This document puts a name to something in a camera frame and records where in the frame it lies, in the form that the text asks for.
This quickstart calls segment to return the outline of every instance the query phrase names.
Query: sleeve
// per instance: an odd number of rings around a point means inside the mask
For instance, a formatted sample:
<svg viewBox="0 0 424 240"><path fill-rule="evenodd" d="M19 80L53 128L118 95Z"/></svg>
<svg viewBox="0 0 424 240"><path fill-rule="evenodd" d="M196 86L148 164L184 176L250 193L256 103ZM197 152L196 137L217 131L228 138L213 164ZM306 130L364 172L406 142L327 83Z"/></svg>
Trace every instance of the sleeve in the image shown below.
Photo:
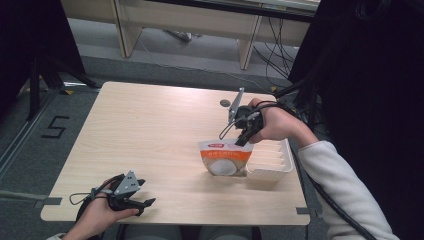
<svg viewBox="0 0 424 240"><path fill-rule="evenodd" d="M65 233L58 233L54 236L47 238L47 240L61 240L63 236L65 236Z"/></svg>
<svg viewBox="0 0 424 240"><path fill-rule="evenodd" d="M355 221L377 239L399 239L392 233L380 206L350 165L326 141L299 150L305 171ZM320 196L329 239L363 239Z"/></svg>

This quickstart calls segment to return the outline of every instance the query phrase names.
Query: black panel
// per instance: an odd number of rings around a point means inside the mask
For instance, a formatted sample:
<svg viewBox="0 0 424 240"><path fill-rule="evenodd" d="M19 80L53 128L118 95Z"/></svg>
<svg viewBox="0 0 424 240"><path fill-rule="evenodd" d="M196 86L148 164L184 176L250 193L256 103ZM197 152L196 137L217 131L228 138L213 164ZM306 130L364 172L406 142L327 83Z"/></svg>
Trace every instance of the black panel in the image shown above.
<svg viewBox="0 0 424 240"><path fill-rule="evenodd" d="M392 1L384 18L356 21L317 84L339 153L377 199L394 233L424 239L424 15L411 6ZM293 77L312 68L325 47L317 39L331 34L308 32Z"/></svg>
<svg viewBox="0 0 424 240"><path fill-rule="evenodd" d="M28 79L36 55L85 72L60 0L0 1L0 115Z"/></svg>

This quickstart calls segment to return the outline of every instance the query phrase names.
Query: plastic bag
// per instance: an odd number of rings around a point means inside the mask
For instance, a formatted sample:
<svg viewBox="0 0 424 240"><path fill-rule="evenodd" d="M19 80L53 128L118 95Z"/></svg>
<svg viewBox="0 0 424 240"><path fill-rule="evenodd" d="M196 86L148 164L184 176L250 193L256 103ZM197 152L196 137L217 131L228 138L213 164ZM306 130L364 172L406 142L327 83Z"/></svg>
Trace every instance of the plastic bag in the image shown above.
<svg viewBox="0 0 424 240"><path fill-rule="evenodd" d="M235 145L237 139L212 140L199 143L200 155L206 169L214 176L246 176L245 167L253 144Z"/></svg>

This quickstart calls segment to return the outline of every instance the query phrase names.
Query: hand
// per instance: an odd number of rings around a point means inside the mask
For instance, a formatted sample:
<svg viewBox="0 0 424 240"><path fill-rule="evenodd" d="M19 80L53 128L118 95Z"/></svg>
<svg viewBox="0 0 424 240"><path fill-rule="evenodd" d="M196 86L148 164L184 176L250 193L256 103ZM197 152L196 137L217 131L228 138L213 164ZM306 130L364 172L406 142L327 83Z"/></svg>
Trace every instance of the hand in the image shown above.
<svg viewBox="0 0 424 240"><path fill-rule="evenodd" d="M257 107L260 99L254 98L250 101L250 107ZM264 118L264 127L253 135L249 142L258 143L262 140L283 140L294 138L299 148L318 142L312 131L300 120L278 107L261 109Z"/></svg>
<svg viewBox="0 0 424 240"><path fill-rule="evenodd" d="M97 197L106 197L99 193ZM104 232L118 220L138 214L138 209L113 211L110 209L106 198L96 198L87 206L75 226L62 239L87 239Z"/></svg>

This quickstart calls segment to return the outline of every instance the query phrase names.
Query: left hand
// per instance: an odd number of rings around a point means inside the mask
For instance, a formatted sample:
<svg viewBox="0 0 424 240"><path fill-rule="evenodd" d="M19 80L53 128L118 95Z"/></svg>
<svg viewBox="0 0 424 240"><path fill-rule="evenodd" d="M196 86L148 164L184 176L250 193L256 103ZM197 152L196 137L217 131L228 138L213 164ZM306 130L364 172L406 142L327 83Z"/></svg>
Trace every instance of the left hand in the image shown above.
<svg viewBox="0 0 424 240"><path fill-rule="evenodd" d="M97 197L106 197L99 193ZM87 206L75 226L62 238L64 240L87 239L104 232L115 222L138 214L138 209L114 211L109 207L107 198L96 198Z"/></svg>

